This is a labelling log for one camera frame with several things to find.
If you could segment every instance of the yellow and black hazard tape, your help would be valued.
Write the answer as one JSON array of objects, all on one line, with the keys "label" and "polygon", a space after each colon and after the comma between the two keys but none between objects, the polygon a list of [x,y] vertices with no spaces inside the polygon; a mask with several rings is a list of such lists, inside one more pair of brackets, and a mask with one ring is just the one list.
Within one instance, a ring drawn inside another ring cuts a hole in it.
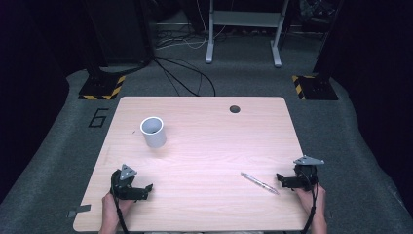
[{"label": "yellow and black hazard tape", "polygon": [[300,99],[306,99],[304,92],[303,92],[303,88],[300,85],[300,81],[298,79],[298,77],[302,77],[302,78],[314,78],[314,76],[292,76],[292,81],[294,82],[294,86],[295,86],[295,91],[297,92],[297,95]]},{"label": "yellow and black hazard tape", "polygon": [[79,95],[78,99],[114,99],[121,91],[124,81],[125,81],[125,76],[122,76],[121,78],[119,78],[118,83],[116,84],[116,87],[113,90],[111,95],[108,95],[108,96]]}]

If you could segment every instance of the dark background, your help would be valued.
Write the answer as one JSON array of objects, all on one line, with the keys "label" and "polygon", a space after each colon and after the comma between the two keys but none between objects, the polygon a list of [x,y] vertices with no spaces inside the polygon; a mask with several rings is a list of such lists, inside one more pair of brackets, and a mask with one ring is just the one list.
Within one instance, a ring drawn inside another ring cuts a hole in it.
[{"label": "dark background", "polygon": [[[317,66],[333,66],[331,75],[348,91],[361,134],[412,214],[411,9],[410,1],[346,0]],[[5,0],[0,23],[3,199],[64,105],[65,77],[86,68],[73,25],[82,24],[96,63],[108,60],[81,0]],[[334,62],[326,59],[331,54]]]}]

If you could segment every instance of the pen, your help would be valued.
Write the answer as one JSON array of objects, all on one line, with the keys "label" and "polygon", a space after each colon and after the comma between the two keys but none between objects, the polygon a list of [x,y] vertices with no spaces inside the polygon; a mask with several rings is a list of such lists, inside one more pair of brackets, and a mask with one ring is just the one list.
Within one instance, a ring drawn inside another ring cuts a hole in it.
[{"label": "pen", "polygon": [[272,186],[270,186],[270,185],[268,185],[268,184],[266,184],[266,183],[264,183],[264,182],[261,182],[260,180],[252,177],[251,175],[248,175],[248,174],[246,174],[246,173],[241,173],[241,175],[244,176],[245,178],[247,178],[248,180],[254,182],[254,183],[257,184],[258,186],[263,187],[263,188],[266,189],[267,191],[272,192],[272,193],[277,194],[277,195],[280,195],[280,193],[279,193],[279,191],[277,191],[277,189],[273,188]]}]

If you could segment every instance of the wrist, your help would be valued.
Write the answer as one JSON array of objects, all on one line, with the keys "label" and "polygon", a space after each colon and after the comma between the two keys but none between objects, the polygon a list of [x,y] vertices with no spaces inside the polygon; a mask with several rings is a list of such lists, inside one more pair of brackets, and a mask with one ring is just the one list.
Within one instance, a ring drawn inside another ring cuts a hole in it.
[{"label": "wrist", "polygon": [[114,234],[116,233],[117,227],[118,223],[103,223],[100,227],[99,234]]},{"label": "wrist", "polygon": [[325,222],[324,215],[314,215],[311,229],[313,234],[327,233],[327,223]]}]

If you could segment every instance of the gray carpet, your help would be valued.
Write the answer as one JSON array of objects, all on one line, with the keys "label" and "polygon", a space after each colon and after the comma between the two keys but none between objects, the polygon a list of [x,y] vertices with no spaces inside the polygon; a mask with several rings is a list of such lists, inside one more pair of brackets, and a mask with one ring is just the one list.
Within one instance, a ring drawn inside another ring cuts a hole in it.
[{"label": "gray carpet", "polygon": [[[397,199],[392,180],[378,167],[358,132],[346,91],[331,79],[337,101],[300,100],[295,92],[291,76],[312,74],[319,37],[288,35],[281,51],[282,68],[273,65],[270,39],[256,36],[217,42],[212,64],[205,64],[207,45],[198,50],[169,47],[156,55],[191,62],[211,79],[217,96],[285,99],[303,152],[326,163],[319,166],[319,180],[327,190],[329,233],[412,233],[412,218]],[[163,64],[190,89],[198,90],[199,75]],[[113,100],[77,99],[87,77],[86,71],[67,77],[70,93],[65,106],[0,206],[0,233],[74,233],[74,218],[66,217],[67,212],[82,201],[119,99],[191,96],[175,83],[177,93],[155,62],[128,75]],[[200,95],[212,95],[206,80]],[[103,127],[88,128],[99,108],[108,108],[99,112],[107,116]]]}]

